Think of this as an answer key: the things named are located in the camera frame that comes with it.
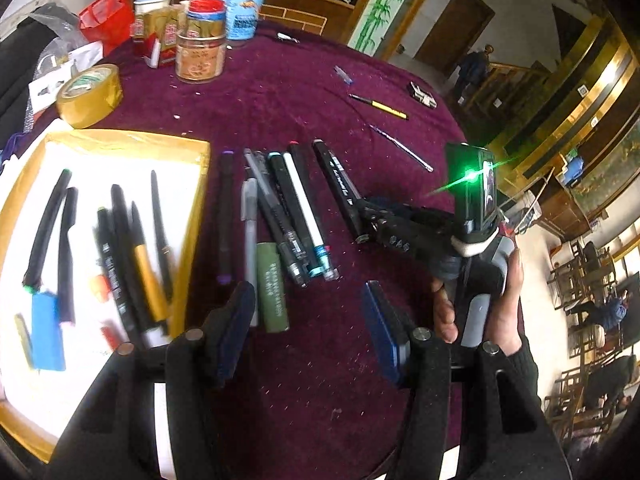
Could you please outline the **bare right hand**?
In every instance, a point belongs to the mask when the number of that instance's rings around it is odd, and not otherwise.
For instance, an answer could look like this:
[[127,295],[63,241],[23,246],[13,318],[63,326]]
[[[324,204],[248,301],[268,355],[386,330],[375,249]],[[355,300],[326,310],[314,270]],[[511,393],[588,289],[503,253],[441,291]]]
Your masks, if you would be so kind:
[[[486,338],[496,344],[506,356],[513,356],[523,345],[518,333],[518,303],[523,283],[521,251],[515,248],[509,257],[506,288],[490,308],[485,327]],[[458,338],[458,329],[454,324],[454,305],[449,300],[441,280],[431,279],[431,292],[435,333],[447,344],[453,344]]]

